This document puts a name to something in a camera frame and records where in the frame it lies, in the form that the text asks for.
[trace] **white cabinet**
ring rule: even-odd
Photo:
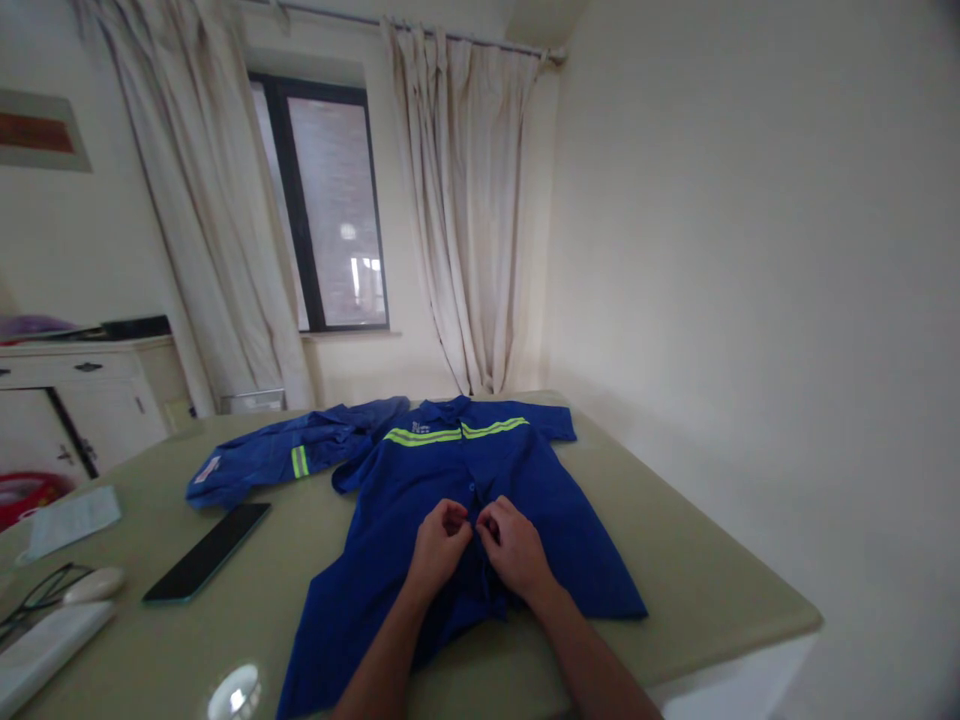
[[[132,382],[65,383],[57,388],[57,394],[99,473],[153,444],[143,401]]]
[[[88,478],[46,390],[0,391],[0,475],[39,471],[79,485]]]
[[[181,429],[187,407],[170,337],[0,348],[0,474],[96,477]]]

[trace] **window pane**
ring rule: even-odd
[[[303,288],[300,286],[300,273],[297,270],[297,256],[293,252],[293,235],[290,232],[290,216],[287,214],[287,201],[283,194],[283,181],[280,179],[280,163],[277,161],[277,146],[273,144],[273,130],[270,126],[270,113],[267,110],[267,96],[263,93],[261,83],[250,83],[253,90],[253,104],[257,108],[257,119],[260,121],[260,135],[263,137],[263,146],[267,150],[267,164],[270,165],[270,178],[273,180],[273,192],[277,196],[277,206],[280,208],[280,224],[283,225],[283,239],[287,244],[287,255],[293,266],[293,284],[297,293],[297,327],[302,331],[310,329],[307,319],[307,307],[303,302]]]
[[[364,109],[290,98],[328,326],[383,324],[383,264]]]

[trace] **ceiling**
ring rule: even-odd
[[[295,0],[324,10],[388,15],[481,39],[563,45],[590,0]]]
[[[512,42],[559,47],[567,42],[590,0],[516,0],[506,28]]]

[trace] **cabinet drawer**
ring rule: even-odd
[[[82,380],[122,380],[137,374],[132,353],[86,353],[0,358],[0,388],[39,387]]]

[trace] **eyeglasses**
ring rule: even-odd
[[[93,568],[67,563],[47,575],[27,594],[17,609],[0,622],[0,646],[17,630],[29,628],[27,621],[32,614],[59,605],[67,590],[92,572]]]

